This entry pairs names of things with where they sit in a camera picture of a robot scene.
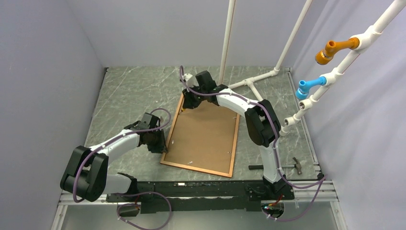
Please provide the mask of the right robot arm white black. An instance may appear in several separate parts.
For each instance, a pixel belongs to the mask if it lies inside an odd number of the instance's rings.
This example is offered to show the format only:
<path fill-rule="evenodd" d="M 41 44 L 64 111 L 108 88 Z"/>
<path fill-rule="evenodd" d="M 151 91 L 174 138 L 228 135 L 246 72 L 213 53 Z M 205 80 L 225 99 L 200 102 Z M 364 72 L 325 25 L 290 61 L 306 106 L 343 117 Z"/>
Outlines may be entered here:
<path fill-rule="evenodd" d="M 208 71 L 196 75 L 185 74 L 179 67 L 179 78 L 183 84 L 183 109 L 195 109 L 207 101 L 228 108 L 245 118 L 248 135 L 259 147 L 263 164 L 264 194 L 270 199 L 280 196 L 284 189 L 290 190 L 281 168 L 277 141 L 281 124 L 268 100 L 256 101 L 242 96 L 228 86 L 217 85 Z"/>

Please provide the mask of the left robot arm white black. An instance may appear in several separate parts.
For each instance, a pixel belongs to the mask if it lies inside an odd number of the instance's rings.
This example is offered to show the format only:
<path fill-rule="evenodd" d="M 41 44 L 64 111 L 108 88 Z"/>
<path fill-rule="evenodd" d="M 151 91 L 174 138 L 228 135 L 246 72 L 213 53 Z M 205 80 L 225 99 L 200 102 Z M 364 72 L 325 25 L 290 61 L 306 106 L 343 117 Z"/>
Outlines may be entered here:
<path fill-rule="evenodd" d="M 100 144 L 74 148 L 60 181 L 60 188 L 73 195 L 74 202 L 96 201 L 101 195 L 119 194 L 125 201 L 136 198 L 137 179 L 126 173 L 108 174 L 110 163 L 125 153 L 146 145 L 151 153 L 166 153 L 164 125 L 151 113 L 125 126 Z"/>

